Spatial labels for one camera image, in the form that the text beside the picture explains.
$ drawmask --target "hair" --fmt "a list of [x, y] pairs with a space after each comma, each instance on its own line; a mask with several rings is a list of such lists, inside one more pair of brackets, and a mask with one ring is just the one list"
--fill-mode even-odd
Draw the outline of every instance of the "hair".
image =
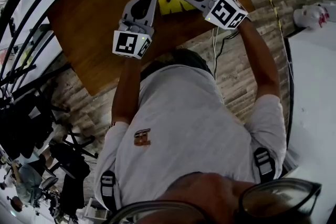
[[22, 211], [22, 208], [20, 207], [20, 206], [18, 206], [14, 201], [13, 201], [13, 199], [11, 199], [10, 200], [10, 203], [11, 203], [11, 206], [12, 206], [12, 208], [15, 210], [15, 211], [17, 211], [17, 212], [21, 212]]

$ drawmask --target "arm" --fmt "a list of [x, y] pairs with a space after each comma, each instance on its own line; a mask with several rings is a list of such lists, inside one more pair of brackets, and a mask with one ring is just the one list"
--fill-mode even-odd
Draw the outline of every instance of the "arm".
[[112, 124], [130, 124], [138, 111], [141, 61], [126, 59], [112, 105]]
[[238, 26], [246, 54], [257, 81], [257, 97], [273, 94], [280, 97], [280, 82], [277, 66], [266, 43], [253, 24], [244, 19]]
[[12, 167], [13, 167], [13, 172], [14, 172], [14, 175], [15, 175], [16, 182], [21, 183], [20, 174], [19, 174], [19, 171], [17, 169], [15, 161], [12, 161]]

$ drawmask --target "desk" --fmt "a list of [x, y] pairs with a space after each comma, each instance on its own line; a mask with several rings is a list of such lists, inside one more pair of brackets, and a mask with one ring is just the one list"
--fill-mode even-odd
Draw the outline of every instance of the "desk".
[[[112, 54], [113, 31], [118, 29], [130, 0], [56, 0], [48, 19], [79, 79], [91, 95], [115, 85], [124, 58]], [[240, 0], [252, 12], [251, 0]], [[161, 16], [156, 12], [155, 34], [143, 62], [214, 28], [198, 10]]]

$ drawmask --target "gray t-shirt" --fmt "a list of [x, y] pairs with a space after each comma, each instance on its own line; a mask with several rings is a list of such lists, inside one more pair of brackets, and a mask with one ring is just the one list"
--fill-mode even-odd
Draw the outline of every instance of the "gray t-shirt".
[[[139, 139], [147, 145], [139, 145]], [[117, 178], [117, 208], [154, 200], [176, 179], [193, 172], [258, 183], [253, 152], [260, 146], [270, 151], [279, 177], [286, 134], [277, 96], [260, 97], [244, 126], [224, 106], [208, 72], [169, 66], [141, 82], [139, 110], [132, 123], [117, 122], [107, 132], [95, 171], [94, 192], [104, 204], [100, 177], [108, 169]]]
[[25, 205], [33, 205], [35, 200], [41, 196], [42, 189], [39, 188], [42, 177], [29, 164], [19, 169], [21, 183], [16, 183], [16, 192], [19, 199]]

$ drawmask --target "person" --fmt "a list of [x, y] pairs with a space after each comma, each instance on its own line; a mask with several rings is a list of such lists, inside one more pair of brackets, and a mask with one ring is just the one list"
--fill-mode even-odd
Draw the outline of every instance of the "person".
[[54, 158], [51, 156], [50, 148], [46, 148], [39, 156], [39, 160], [17, 168], [15, 161], [12, 162], [14, 175], [16, 178], [16, 192], [11, 200], [11, 206], [17, 212], [21, 212], [24, 205], [34, 206], [35, 202], [41, 197], [42, 189], [39, 188], [42, 182], [42, 175], [45, 171], [44, 166], [50, 167]]
[[[129, 219], [123, 213], [135, 210], [140, 215], [144, 208], [150, 214], [144, 213], [139, 223], [207, 223], [204, 215], [213, 223], [235, 223], [236, 212], [245, 213], [246, 207], [259, 217], [290, 208], [273, 208], [273, 189], [283, 181], [274, 181], [270, 195], [252, 202], [244, 195], [258, 193], [249, 189], [281, 175], [286, 131], [275, 61], [249, 19], [238, 30], [257, 82], [256, 101], [245, 125], [224, 106], [211, 71], [196, 53], [175, 50], [172, 62], [154, 61], [142, 72], [141, 61], [125, 60], [94, 180], [97, 200], [107, 208], [122, 208], [116, 215], [121, 222]], [[269, 161], [263, 163], [256, 152]], [[106, 182], [113, 182], [113, 191]], [[176, 210], [155, 212], [164, 206]], [[306, 220], [306, 215], [296, 216]]]
[[15, 176], [13, 169], [10, 165], [5, 166], [6, 175], [4, 176], [4, 181], [0, 183], [0, 188], [5, 190], [6, 188], [12, 188], [15, 185]]

